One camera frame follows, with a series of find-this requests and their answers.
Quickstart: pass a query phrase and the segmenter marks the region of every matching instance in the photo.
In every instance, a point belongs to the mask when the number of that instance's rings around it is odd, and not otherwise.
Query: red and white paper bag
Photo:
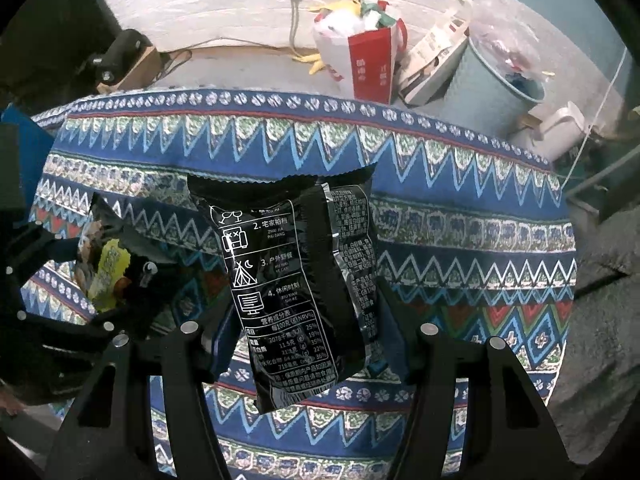
[[[331,37],[314,27],[314,39],[322,61],[344,97],[389,104],[396,57],[406,50],[407,32],[393,7],[382,1],[378,4],[396,18],[391,27],[349,38]]]

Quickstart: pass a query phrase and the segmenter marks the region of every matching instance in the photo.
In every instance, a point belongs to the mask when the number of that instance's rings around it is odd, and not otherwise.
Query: black snack bag
[[[82,228],[74,269],[76,283],[98,312],[120,306],[140,289],[173,283],[177,262],[123,221],[94,193]]]
[[[188,177],[223,251],[260,413],[320,394],[379,357],[373,171],[269,183]]]

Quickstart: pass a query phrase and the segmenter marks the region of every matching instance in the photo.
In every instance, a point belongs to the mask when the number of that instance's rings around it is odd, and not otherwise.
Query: gray blanket
[[[576,301],[549,410],[569,457],[588,463],[640,389],[640,206],[577,240]]]

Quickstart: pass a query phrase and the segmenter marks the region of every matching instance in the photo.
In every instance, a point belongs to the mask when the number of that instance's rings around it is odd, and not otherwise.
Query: white pitcher
[[[569,101],[539,127],[524,128],[514,134],[510,142],[553,162],[582,140],[584,127],[584,115]]]

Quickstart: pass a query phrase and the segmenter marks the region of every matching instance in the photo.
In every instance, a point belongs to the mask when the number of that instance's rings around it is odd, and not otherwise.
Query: trash bin rim
[[[525,93],[518,90],[511,83],[509,83],[503,76],[500,75],[500,73],[493,66],[489,64],[489,62],[484,57],[482,57],[480,52],[478,52],[478,48],[476,47],[476,44],[473,38],[469,38],[469,45],[471,46],[471,49],[473,50],[474,54],[478,57],[478,59],[482,62],[482,64],[487,68],[487,70],[489,70],[495,77],[497,77],[500,80],[500,82],[503,85],[505,85],[511,92],[516,94],[518,97],[525,99],[531,103],[535,103],[537,105],[544,102],[546,97],[546,91],[545,91],[545,86],[542,83],[538,82],[538,84],[540,85],[540,88],[542,89],[541,99],[534,99],[533,97],[526,95]]]

